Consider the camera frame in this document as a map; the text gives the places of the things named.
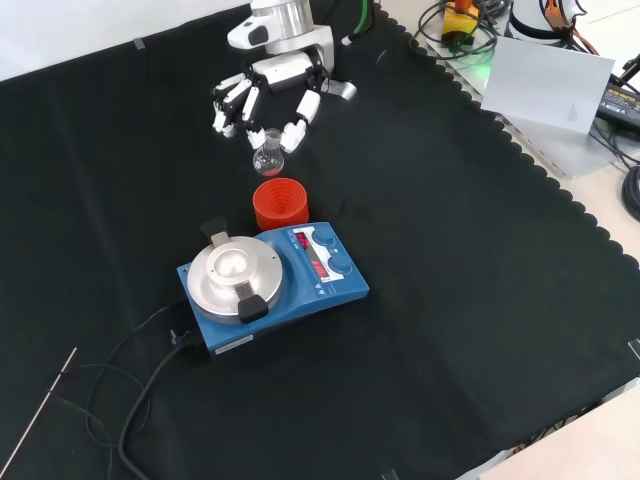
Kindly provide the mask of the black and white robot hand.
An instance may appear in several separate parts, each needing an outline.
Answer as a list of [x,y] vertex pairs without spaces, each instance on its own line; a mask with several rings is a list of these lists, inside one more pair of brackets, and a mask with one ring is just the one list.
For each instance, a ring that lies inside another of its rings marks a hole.
[[249,65],[243,72],[222,80],[212,88],[212,127],[226,138],[242,129],[251,147],[258,150],[265,146],[267,140],[265,128],[255,120],[260,97],[304,85],[305,92],[297,106],[295,119],[285,125],[280,140],[281,148],[291,153],[305,138],[308,126],[318,113],[323,94],[349,101],[357,88],[351,82],[331,77],[335,49],[329,26],[317,26],[308,33],[269,42],[267,46],[283,46],[285,51]]

